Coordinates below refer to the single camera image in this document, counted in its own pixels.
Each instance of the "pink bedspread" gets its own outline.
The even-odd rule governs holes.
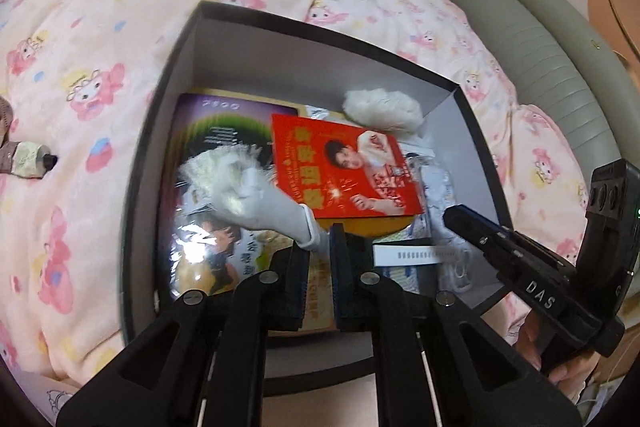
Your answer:
[[[199,0],[0,0],[0,92],[10,137],[60,162],[41,181],[0,174],[0,352],[78,383],[122,348],[120,220],[145,107]],[[586,188],[571,150],[514,88],[448,0],[215,0],[372,42],[463,89],[517,229],[574,259]],[[526,313],[504,303],[508,323]]]

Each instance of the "box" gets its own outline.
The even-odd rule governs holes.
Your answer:
[[[350,89],[400,90],[426,115],[438,161],[458,203],[511,226],[506,200],[462,89],[397,55],[326,28],[272,14],[202,2],[167,61],[148,108],[127,188],[120,280],[126,342],[156,317],[156,221],[164,151],[180,93],[216,88],[342,110]],[[506,294],[475,251],[474,286],[460,295],[482,313]],[[373,371],[369,333],[322,333],[270,342],[265,394],[308,391]]]

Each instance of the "brown fabric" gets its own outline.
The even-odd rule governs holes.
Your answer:
[[[14,112],[11,109],[11,105],[0,96],[0,145],[4,143],[12,121],[14,121]]]
[[[11,165],[14,162],[15,150],[18,142],[5,142],[0,147],[0,174],[11,174]]]

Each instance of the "person printed on red card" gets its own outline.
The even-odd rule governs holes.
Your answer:
[[[396,190],[404,187],[404,169],[382,133],[365,131],[357,140],[358,150],[340,140],[329,140],[324,144],[324,155],[329,163],[340,169],[364,169],[371,186],[380,199],[367,198],[362,194],[351,197],[358,210],[375,210],[387,216],[404,214],[404,201]]]

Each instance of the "black cap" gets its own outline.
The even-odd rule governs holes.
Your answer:
[[[54,154],[45,154],[42,156],[42,165],[49,172],[58,163],[58,157]]]

